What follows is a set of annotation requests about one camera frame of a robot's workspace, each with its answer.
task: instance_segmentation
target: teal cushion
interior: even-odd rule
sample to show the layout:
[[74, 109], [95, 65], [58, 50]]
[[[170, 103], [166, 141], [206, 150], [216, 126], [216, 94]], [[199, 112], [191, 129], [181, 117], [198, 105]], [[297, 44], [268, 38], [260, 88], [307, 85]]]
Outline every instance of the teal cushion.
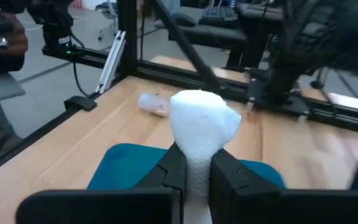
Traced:
[[[166, 149], [136, 144], [117, 144], [104, 155], [88, 189], [128, 189], [138, 183], [164, 156]], [[279, 187], [281, 175], [263, 162], [241, 161], [245, 166]]]

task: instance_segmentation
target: gray floor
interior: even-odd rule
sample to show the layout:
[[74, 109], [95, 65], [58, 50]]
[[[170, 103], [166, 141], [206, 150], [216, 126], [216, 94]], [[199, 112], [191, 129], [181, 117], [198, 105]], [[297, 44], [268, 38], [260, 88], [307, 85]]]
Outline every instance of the gray floor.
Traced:
[[[110, 21], [100, 13], [86, 9], [70, 9], [70, 13], [75, 18], [73, 33], [87, 48], [108, 49], [112, 43], [113, 35], [105, 36], [101, 42], [97, 40], [97, 36], [99, 30], [107, 27]], [[42, 29], [34, 24], [27, 14], [20, 15], [19, 19], [27, 29], [29, 51], [23, 69], [12, 73], [12, 75], [20, 81], [26, 95], [3, 101], [2, 107], [16, 133], [24, 138], [64, 112], [63, 101], [73, 95], [80, 95], [80, 92], [75, 85], [71, 64], [42, 55], [41, 48], [44, 45]], [[145, 31], [153, 30], [153, 24], [152, 21], [147, 21]], [[169, 42], [167, 37], [168, 34], [165, 30], [158, 30], [145, 36], [144, 60], [150, 60], [157, 55], [185, 59], [186, 57], [177, 44]], [[203, 46], [195, 46], [195, 48], [203, 60], [211, 66], [223, 67], [226, 64], [227, 55], [220, 49]], [[78, 76], [85, 91], [91, 93], [94, 90], [100, 73], [101, 69], [78, 65]], [[358, 91], [358, 78], [347, 75], [346, 78]], [[302, 77], [301, 80], [302, 85], [307, 86], [312, 78]], [[351, 96], [335, 73], [328, 78], [326, 88], [330, 92]]]

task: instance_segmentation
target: keyboard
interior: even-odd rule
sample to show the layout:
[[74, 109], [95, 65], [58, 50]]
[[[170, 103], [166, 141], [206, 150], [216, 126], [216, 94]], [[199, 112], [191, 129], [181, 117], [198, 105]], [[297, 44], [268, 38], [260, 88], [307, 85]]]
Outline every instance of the keyboard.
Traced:
[[237, 14], [230, 7], [208, 6], [198, 21], [199, 25], [208, 25], [224, 28], [237, 27]]

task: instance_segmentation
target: black bracket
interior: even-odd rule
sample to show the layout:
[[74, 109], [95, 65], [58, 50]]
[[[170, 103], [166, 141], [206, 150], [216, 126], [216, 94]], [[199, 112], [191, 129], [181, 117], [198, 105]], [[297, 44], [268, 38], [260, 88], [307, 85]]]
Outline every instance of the black bracket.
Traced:
[[75, 108], [78, 110], [91, 111], [97, 105], [98, 104], [95, 101], [93, 101], [89, 98], [85, 98], [83, 96], [73, 96], [70, 99], [65, 101], [66, 110]]
[[274, 103], [265, 97], [265, 88], [268, 83], [268, 75], [264, 74], [266, 72], [269, 71], [255, 69], [254, 72], [249, 72], [250, 82], [247, 91], [249, 102], [254, 103], [258, 107], [279, 113], [286, 113], [293, 116], [308, 116], [309, 107], [302, 99], [302, 95], [296, 91], [291, 93], [284, 103]]

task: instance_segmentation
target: person's hand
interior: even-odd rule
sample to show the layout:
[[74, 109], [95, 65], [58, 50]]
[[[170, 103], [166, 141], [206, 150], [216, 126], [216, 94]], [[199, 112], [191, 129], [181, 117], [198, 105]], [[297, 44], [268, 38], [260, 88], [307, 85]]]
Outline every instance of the person's hand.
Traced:
[[3, 34], [3, 37], [9, 42], [8, 48], [0, 49], [0, 55], [24, 55], [28, 49], [27, 37], [23, 25], [17, 20], [14, 14], [2, 12], [12, 24], [13, 31], [11, 33]]

